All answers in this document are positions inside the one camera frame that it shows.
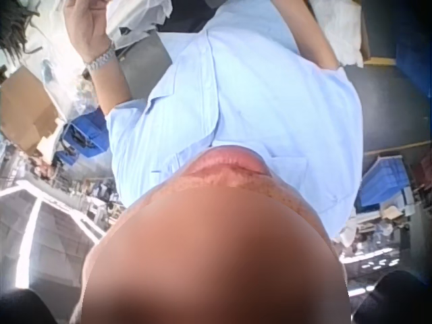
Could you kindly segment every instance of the light blue shirt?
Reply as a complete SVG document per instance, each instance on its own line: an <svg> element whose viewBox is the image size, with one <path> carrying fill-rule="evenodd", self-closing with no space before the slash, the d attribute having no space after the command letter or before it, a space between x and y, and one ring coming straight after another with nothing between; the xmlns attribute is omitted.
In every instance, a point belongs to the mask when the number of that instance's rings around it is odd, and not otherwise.
<svg viewBox="0 0 432 324"><path fill-rule="evenodd" d="M198 34L160 37L173 64L147 102L107 116L125 206L210 146L236 144L261 155L336 236L362 171L361 105L344 70L299 56L270 0L229 1Z"/></svg>

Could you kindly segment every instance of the hand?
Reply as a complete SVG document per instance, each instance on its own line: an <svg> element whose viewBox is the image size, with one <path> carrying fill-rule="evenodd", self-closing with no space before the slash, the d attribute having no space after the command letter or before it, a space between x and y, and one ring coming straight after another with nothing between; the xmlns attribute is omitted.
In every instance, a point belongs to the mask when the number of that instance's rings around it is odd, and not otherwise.
<svg viewBox="0 0 432 324"><path fill-rule="evenodd" d="M86 63L108 51L107 4L110 0L66 0L64 16L70 42Z"/></svg>

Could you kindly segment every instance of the lips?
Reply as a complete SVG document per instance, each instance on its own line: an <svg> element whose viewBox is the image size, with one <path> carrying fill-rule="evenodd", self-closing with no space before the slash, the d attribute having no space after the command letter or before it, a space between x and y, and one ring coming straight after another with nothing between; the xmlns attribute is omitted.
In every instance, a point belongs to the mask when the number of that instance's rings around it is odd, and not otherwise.
<svg viewBox="0 0 432 324"><path fill-rule="evenodd" d="M262 157L241 146L219 146L208 150L192 162L186 173L193 174L219 166L239 167L251 172L270 176L270 170Z"/></svg>

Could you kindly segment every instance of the man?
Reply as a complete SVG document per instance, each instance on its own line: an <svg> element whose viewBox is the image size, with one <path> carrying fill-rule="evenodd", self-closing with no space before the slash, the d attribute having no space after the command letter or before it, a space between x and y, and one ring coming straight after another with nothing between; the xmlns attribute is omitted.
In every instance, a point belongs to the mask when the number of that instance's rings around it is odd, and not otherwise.
<svg viewBox="0 0 432 324"><path fill-rule="evenodd" d="M347 323L329 238L360 184L357 94L303 0L231 0L133 101L106 2L70 0L129 207L86 260L83 323Z"/></svg>

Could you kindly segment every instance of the metal watch band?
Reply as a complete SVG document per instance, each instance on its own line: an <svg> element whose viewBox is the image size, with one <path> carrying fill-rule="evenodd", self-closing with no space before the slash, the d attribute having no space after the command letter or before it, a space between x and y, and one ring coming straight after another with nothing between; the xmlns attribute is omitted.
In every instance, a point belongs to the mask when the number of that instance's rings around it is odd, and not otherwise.
<svg viewBox="0 0 432 324"><path fill-rule="evenodd" d="M111 43L111 46L109 47L108 51L105 52L105 54L102 54L91 63L85 63L86 69L88 71L99 70L103 65L111 61L114 57L115 57L115 45L114 43Z"/></svg>

